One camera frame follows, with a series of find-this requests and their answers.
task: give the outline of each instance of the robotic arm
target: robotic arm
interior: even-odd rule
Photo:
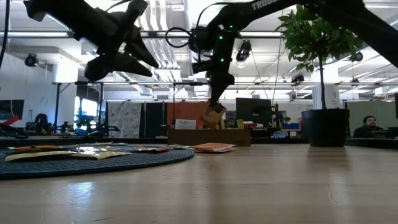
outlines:
[[[138,60],[159,67],[142,41],[140,28],[134,25],[148,3],[145,0],[123,0],[114,6],[127,2],[130,3],[126,12],[112,13],[93,9],[84,0],[26,0],[24,4],[30,18],[40,22],[50,14],[69,27],[76,40],[86,38],[97,45],[99,57],[88,62],[85,69],[85,77],[95,82],[113,71],[151,77],[152,73]],[[121,53],[119,48],[123,42],[126,46]]]
[[[228,85],[234,84],[234,77],[228,70],[239,31],[258,18],[295,4],[304,5],[335,26],[351,30],[398,67],[398,31],[368,11],[362,0],[254,0],[224,4],[226,6],[206,27],[191,30],[188,41],[190,50],[199,55],[204,50],[213,51],[210,60],[202,62],[199,58],[192,65],[194,73],[207,72],[212,90],[211,105],[218,101]]]

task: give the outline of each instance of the person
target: person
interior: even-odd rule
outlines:
[[[354,138],[373,138],[372,131],[380,131],[382,128],[376,126],[374,116],[366,116],[363,119],[363,126],[354,131]]]

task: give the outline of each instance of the table surface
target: table surface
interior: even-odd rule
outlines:
[[[0,181],[1,223],[397,223],[398,152],[253,145],[148,169]]]

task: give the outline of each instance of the security camera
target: security camera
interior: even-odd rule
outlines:
[[[291,83],[293,83],[293,86],[297,86],[302,82],[304,82],[304,75],[302,73],[298,73],[292,76]]]
[[[351,62],[360,62],[363,60],[363,54],[358,52],[355,57],[351,56],[348,60]]]
[[[251,51],[250,40],[244,40],[241,47],[238,50],[238,53],[236,54],[236,61],[245,62],[250,56],[250,51]]]
[[[29,54],[25,59],[25,65],[28,67],[36,67],[39,64],[39,60],[37,60],[36,54]]]

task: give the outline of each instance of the computer monitor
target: computer monitor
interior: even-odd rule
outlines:
[[[237,98],[236,99],[236,119],[252,121],[254,123],[268,126],[272,122],[272,103],[271,100]]]

